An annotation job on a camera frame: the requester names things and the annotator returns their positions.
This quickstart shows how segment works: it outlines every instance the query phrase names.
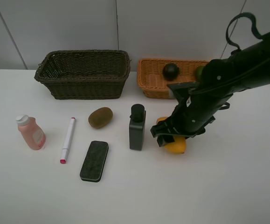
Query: dark brown wicker basket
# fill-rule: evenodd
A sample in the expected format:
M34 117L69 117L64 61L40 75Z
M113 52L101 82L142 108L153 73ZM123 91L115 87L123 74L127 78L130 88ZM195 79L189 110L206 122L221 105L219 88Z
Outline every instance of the dark brown wicker basket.
M35 73L55 99L119 98L130 73L121 50L59 50L49 53Z

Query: black bottle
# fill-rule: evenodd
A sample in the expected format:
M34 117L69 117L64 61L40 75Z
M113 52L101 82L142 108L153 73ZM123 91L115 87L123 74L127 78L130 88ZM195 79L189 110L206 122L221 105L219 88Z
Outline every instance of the black bottle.
M131 111L129 125L130 149L141 151L144 140L146 111L141 104L134 104Z

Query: white marker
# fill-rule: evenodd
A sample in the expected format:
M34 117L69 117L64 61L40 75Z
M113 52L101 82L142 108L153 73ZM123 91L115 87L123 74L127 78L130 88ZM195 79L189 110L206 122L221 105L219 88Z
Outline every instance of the white marker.
M65 164L68 158L71 139L73 137L74 128L75 128L75 122L76 122L76 118L71 118L68 132L66 133L65 141L62 147L62 153L61 153L61 158L60 158L61 164Z

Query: wicker basket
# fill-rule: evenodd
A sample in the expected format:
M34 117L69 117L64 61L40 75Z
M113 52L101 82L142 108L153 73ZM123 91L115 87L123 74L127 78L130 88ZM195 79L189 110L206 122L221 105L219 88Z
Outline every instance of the wicker basket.
M180 74L173 81L166 81L163 77L163 68L168 63L174 63L180 69ZM141 59L137 69L137 83L147 97L169 99L167 84L195 81L195 69L207 63L194 60Z
M55 99L119 98L130 59L118 50L60 50L49 53L35 73Z

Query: orange wicker basket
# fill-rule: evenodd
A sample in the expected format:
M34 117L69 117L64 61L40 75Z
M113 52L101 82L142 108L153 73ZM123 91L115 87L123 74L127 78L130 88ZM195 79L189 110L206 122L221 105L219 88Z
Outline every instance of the orange wicker basket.
M168 63L174 63L180 69L180 74L173 81L166 81L163 77L163 68ZM137 83L145 96L149 98L169 99L169 88L167 84L195 81L195 69L207 63L208 61L196 60L141 59L139 60L137 69Z

